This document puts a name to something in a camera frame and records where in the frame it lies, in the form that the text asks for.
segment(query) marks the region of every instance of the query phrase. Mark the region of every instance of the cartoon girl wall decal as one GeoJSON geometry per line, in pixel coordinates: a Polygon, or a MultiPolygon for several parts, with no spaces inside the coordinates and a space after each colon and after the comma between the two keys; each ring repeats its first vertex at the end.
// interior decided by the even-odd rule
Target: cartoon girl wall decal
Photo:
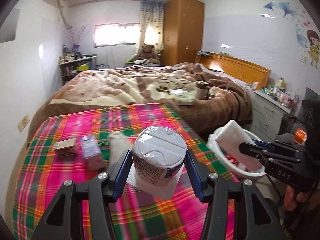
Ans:
{"type": "Polygon", "coordinates": [[[308,30],[307,36],[310,41],[310,50],[308,51],[311,57],[311,65],[313,66],[313,62],[316,63],[315,67],[318,68],[317,63],[319,62],[319,35],[313,31],[308,30]]]}

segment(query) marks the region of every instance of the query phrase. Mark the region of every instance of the white basket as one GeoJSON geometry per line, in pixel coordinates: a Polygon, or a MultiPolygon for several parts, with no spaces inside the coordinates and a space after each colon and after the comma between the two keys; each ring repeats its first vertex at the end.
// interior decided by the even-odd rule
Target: white basket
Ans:
{"type": "MultiPolygon", "coordinates": [[[[264,171],[259,172],[259,173],[251,173],[251,172],[243,171],[243,170],[239,169],[237,166],[235,166],[233,163],[230,163],[228,161],[228,159],[225,157],[225,155],[221,151],[220,146],[218,145],[218,143],[215,140],[215,135],[217,133],[219,133],[219,131],[221,129],[222,129],[222,127],[218,128],[217,130],[215,130],[213,132],[213,134],[211,134],[209,136],[207,147],[214,152],[215,156],[222,163],[222,165],[224,165],[228,170],[232,171],[236,176],[239,176],[239,177],[245,178],[245,179],[251,179],[251,180],[261,179],[266,174],[264,171]]],[[[262,141],[258,136],[256,136],[252,132],[247,131],[245,129],[243,129],[243,130],[249,135],[249,137],[251,139],[254,139],[257,141],[262,141]]]]}

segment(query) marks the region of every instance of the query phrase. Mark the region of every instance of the white drawer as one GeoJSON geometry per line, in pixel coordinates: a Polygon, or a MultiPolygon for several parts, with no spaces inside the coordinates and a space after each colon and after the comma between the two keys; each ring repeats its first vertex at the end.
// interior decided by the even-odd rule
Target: white drawer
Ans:
{"type": "Polygon", "coordinates": [[[254,125],[250,124],[249,127],[247,127],[247,130],[258,136],[262,141],[264,142],[271,142],[271,140],[267,135],[265,135],[262,131],[260,131],[258,128],[256,128],[254,125]]]}
{"type": "Polygon", "coordinates": [[[277,126],[281,125],[282,117],[285,114],[283,110],[270,103],[261,96],[255,95],[252,100],[252,108],[257,110],[259,113],[270,119],[277,126]]]}
{"type": "Polygon", "coordinates": [[[252,125],[258,128],[261,132],[274,140],[279,133],[279,126],[272,122],[267,117],[260,114],[258,111],[252,111],[252,125]]]}

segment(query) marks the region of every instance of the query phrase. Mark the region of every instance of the brown blanket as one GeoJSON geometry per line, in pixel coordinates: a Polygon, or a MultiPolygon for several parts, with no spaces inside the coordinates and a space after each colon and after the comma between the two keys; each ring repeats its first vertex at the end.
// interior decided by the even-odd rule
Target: brown blanket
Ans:
{"type": "Polygon", "coordinates": [[[28,141],[48,117],[71,114],[116,105],[163,103],[169,105],[197,133],[222,126],[229,120],[250,121],[251,101],[244,90],[214,71],[187,64],[180,70],[152,70],[134,66],[126,69],[84,71],[63,86],[32,119],[28,141]],[[215,98],[195,100],[191,106],[179,106],[170,89],[195,93],[196,81],[208,82],[215,98]]]}

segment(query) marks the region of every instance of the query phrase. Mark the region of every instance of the screw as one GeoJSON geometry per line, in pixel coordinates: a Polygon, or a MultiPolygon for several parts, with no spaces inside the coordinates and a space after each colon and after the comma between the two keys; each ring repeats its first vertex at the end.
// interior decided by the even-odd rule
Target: screw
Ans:
{"type": "Polygon", "coordinates": [[[251,186],[252,185],[252,181],[249,179],[245,179],[244,180],[244,184],[246,184],[247,186],[251,186]]]}
{"type": "Polygon", "coordinates": [[[211,172],[211,173],[209,174],[209,177],[210,177],[211,179],[216,179],[216,178],[219,177],[219,175],[218,175],[217,173],[215,173],[215,172],[211,172]]]}
{"type": "Polygon", "coordinates": [[[109,174],[106,172],[102,172],[98,175],[99,179],[106,179],[107,177],[109,177],[109,174]]]}
{"type": "Polygon", "coordinates": [[[65,186],[70,186],[72,184],[72,180],[71,179],[67,179],[65,180],[65,182],[63,183],[65,186]]]}

